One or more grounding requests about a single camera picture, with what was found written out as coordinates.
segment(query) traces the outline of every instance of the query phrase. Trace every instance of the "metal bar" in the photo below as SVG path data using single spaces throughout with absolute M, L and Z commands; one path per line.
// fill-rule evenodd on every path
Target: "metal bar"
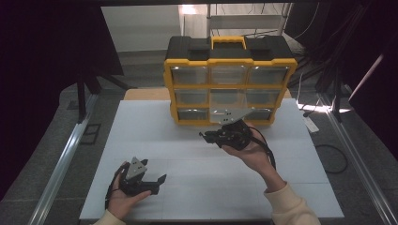
M 336 75 L 334 76 L 334 99 L 331 103 L 332 113 L 336 117 L 339 123 L 342 123 L 342 118 L 340 117 L 340 102 L 342 98 L 342 81 L 340 78 L 339 68 L 335 68 Z
M 292 5 L 292 3 L 287 3 L 286 6 L 283 8 L 281 21 L 279 22 L 278 31 L 276 32 L 277 36 L 281 36 L 283 33 L 284 26 L 286 25 L 286 21 L 287 21 L 287 14 L 290 11 L 291 5 Z
M 94 110 L 94 105 L 97 101 L 97 98 L 97 95 L 91 95 L 89 97 L 86 105 L 86 117 L 82 123 L 76 124 L 74 130 L 72 131 L 67 145 L 65 146 L 64 151 L 62 152 L 62 155 L 54 168 L 53 174 L 51 175 L 46 188 L 38 200 L 38 205 L 36 206 L 35 211 L 33 211 L 32 217 L 29 219 L 28 224 L 44 223 L 48 213 L 50 212 L 50 208 L 53 205 L 55 195 L 58 192 L 58 189 L 61 187 L 62 181 L 67 173 L 69 164 L 72 161 L 78 143 L 82 138 L 85 127 L 87 126 L 87 123 Z
M 210 37 L 211 4 L 207 4 L 206 38 Z
M 77 80 L 77 97 L 79 99 L 79 119 L 78 124 L 81 124 L 85 118 L 86 108 L 85 108 L 85 94 L 84 94 L 84 79 L 83 74 L 78 74 Z
M 329 106 L 329 100 L 324 97 L 322 94 L 318 94 L 319 99 L 321 100 L 322 106 L 325 105 Z M 392 211 L 390 204 L 387 198 L 384 196 L 383 191 L 381 190 L 380 186 L 374 180 L 373 176 L 369 172 L 369 169 L 365 165 L 362 157 L 359 154 L 358 149 L 356 148 L 355 144 L 353 144 L 352 140 L 350 139 L 347 131 L 344 128 L 342 123 L 339 123 L 337 119 L 333 116 L 329 108 L 327 107 L 327 116 L 336 131 L 340 141 L 342 142 L 347 156 L 351 159 L 351 162 L 357 171 L 363 185 L 365 186 L 366 190 L 368 191 L 375 208 L 380 215 L 381 219 L 383 220 L 384 224 L 386 225 L 396 225 L 398 224 L 397 218 Z
M 182 15 L 182 17 L 183 17 L 183 23 L 182 23 L 182 36 L 185 36 L 185 14 L 184 15 Z

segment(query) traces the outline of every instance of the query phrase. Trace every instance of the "hand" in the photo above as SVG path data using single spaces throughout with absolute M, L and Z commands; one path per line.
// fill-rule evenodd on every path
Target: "hand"
M 136 203 L 148 197 L 151 192 L 148 190 L 134 197 L 129 197 L 121 189 L 119 189 L 119 182 L 120 174 L 117 175 L 113 184 L 113 193 L 109 199 L 108 211 L 116 218 L 122 220 Z
M 248 127 L 254 128 L 254 125 L 247 123 Z M 265 142 L 263 136 L 252 129 L 254 138 Z M 267 192 L 274 192 L 286 186 L 284 180 L 272 167 L 266 151 L 258 143 L 250 142 L 243 150 L 238 151 L 235 148 L 223 145 L 222 149 L 231 156 L 238 157 L 252 170 L 258 172 L 267 184 Z
M 254 125 L 251 123 L 246 123 L 248 127 L 254 128 Z M 261 142 L 265 142 L 262 135 L 257 132 L 255 129 L 251 129 L 254 138 L 260 140 Z M 223 145 L 222 149 L 231 156 L 238 157 L 242 159 L 242 161 L 252 170 L 258 173 L 264 173 L 272 167 L 269 162 L 268 155 L 265 150 L 255 142 L 250 142 L 248 146 L 246 146 L 243 150 L 238 151 L 235 148 Z

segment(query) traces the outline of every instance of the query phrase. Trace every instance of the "beige sleeve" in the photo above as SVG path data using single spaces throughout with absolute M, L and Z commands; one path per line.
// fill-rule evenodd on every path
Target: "beige sleeve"
M 102 218 L 94 223 L 94 225 L 126 225 L 126 223 L 116 218 L 112 213 L 106 210 Z
M 281 190 L 272 193 L 264 192 L 264 196 L 272 205 L 272 219 L 276 225 L 320 224 L 314 211 L 288 183 Z

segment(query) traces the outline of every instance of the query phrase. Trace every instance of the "white tabletop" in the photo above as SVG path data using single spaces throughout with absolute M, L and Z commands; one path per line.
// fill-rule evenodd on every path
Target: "white tabletop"
M 144 181 L 167 174 L 158 195 L 136 205 L 126 220 L 225 221 L 269 219 L 262 178 L 240 159 L 206 143 L 199 132 L 220 127 L 179 126 L 167 100 L 120 102 L 80 219 L 98 219 L 115 171 L 132 157 L 148 159 Z M 269 127 L 258 127 L 273 151 L 277 171 L 320 218 L 341 218 L 296 101 L 285 98 Z

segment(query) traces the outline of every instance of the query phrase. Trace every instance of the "wall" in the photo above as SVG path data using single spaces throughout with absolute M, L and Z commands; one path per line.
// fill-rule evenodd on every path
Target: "wall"
M 181 35 L 178 6 L 103 7 L 116 50 L 166 50 L 171 36 Z

